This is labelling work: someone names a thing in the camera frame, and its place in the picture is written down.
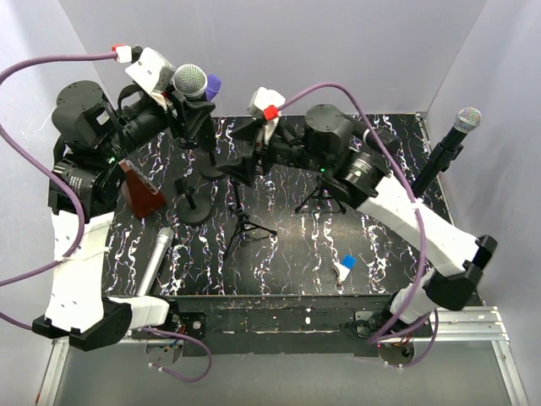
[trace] black tripod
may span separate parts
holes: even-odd
[[[310,193],[306,199],[303,200],[303,202],[295,207],[295,212],[299,213],[300,210],[303,208],[303,206],[308,202],[308,200],[314,199],[314,200],[334,200],[338,205],[340,206],[340,213],[344,214],[346,212],[346,207],[337,199],[335,198],[331,192],[329,192],[327,189],[325,189],[325,186],[323,186],[323,178],[321,176],[318,176],[315,182],[315,189],[312,193]]]
[[[231,210],[237,217],[237,225],[235,226],[235,232],[233,233],[233,236],[229,240],[226,252],[223,254],[224,260],[229,256],[229,249],[231,248],[234,239],[236,237],[242,236],[244,233],[260,229],[265,230],[272,235],[278,234],[276,230],[271,230],[267,227],[260,226],[259,224],[255,224],[254,222],[250,221],[250,215],[244,211],[242,205],[240,204],[240,196],[238,194],[238,182],[232,178],[230,178],[229,181],[231,182],[233,192],[235,193],[235,206],[229,206],[229,210]]]

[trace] white wall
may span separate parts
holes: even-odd
[[[531,405],[541,404],[541,3],[488,0],[429,109],[435,143],[461,107],[483,121],[443,176],[458,226],[500,243],[480,293],[498,305]]]
[[[0,70],[20,60],[85,49],[57,0],[0,2]],[[46,165],[52,165],[57,131],[50,121],[57,93],[75,80],[98,80],[91,63],[30,68],[0,87],[0,120]],[[0,279],[52,260],[54,236],[46,206],[48,182],[0,140]],[[0,288],[0,310],[26,323],[45,311],[52,274]],[[36,400],[51,342],[0,321],[0,403]]]
[[[60,0],[89,52],[114,43],[154,47],[177,66],[223,80],[216,114],[246,114],[260,86],[293,96],[344,84],[367,112],[427,111],[486,0]],[[97,67],[111,94],[128,83]],[[353,108],[338,91],[315,102]]]

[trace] mini tripod stand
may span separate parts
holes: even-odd
[[[248,213],[246,213],[243,209],[243,206],[240,203],[240,196],[238,194],[238,181],[236,181],[233,178],[230,178],[229,181],[231,182],[231,185],[233,187],[233,192],[235,194],[235,206],[229,206],[229,210],[231,210],[235,216],[237,217],[237,225],[235,226],[235,231],[233,233],[233,236],[229,240],[229,244],[227,245],[226,252],[223,254],[223,259],[225,260],[229,256],[229,249],[231,248],[231,245],[233,244],[233,241],[236,237],[241,237],[244,233],[248,233],[250,231],[254,230],[265,230],[266,232],[277,235],[278,232],[276,230],[271,230],[267,227],[260,226],[259,224],[255,224],[254,222],[250,221],[250,216]]]
[[[334,200],[338,205],[340,206],[340,213],[344,214],[346,212],[346,207],[331,193],[325,189],[325,186],[323,186],[322,177],[318,176],[315,182],[315,189],[312,193],[310,193],[306,199],[303,200],[303,202],[295,207],[295,212],[299,213],[300,210],[303,208],[303,206],[308,202],[310,199],[314,200]]]

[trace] gray floor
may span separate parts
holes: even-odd
[[[172,368],[195,375],[204,358]],[[402,373],[346,354],[221,355],[185,384],[149,368],[144,344],[70,349],[55,405],[509,405],[491,343],[436,343]]]

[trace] black marble table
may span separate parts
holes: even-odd
[[[216,118],[220,159],[239,152],[230,132],[249,118]],[[302,117],[288,117],[298,130]],[[412,114],[375,115],[375,126],[388,128],[402,140],[398,161],[411,181],[426,163],[428,147]],[[368,148],[359,140],[352,143]],[[240,187],[245,210],[252,220],[278,230],[276,237],[256,232],[235,243],[222,259],[235,228],[227,209],[233,203],[232,186],[225,180],[207,182],[198,175],[200,151],[180,149],[168,134],[160,134],[131,156],[160,187],[169,202],[143,221],[134,219],[119,197],[103,266],[103,291],[108,295],[134,295],[143,277],[156,234],[171,227],[175,239],[161,265],[152,293],[161,295],[212,294],[388,294],[406,286],[418,266],[418,252],[380,222],[348,208],[340,214],[336,203],[310,201],[298,214],[297,206],[315,187],[315,173],[274,166],[256,179],[254,189]],[[209,195],[213,213],[197,228],[178,221],[173,182],[185,176],[197,193]],[[424,202],[448,219],[440,188],[433,183]],[[336,287],[332,262],[344,255],[357,259],[343,288]]]

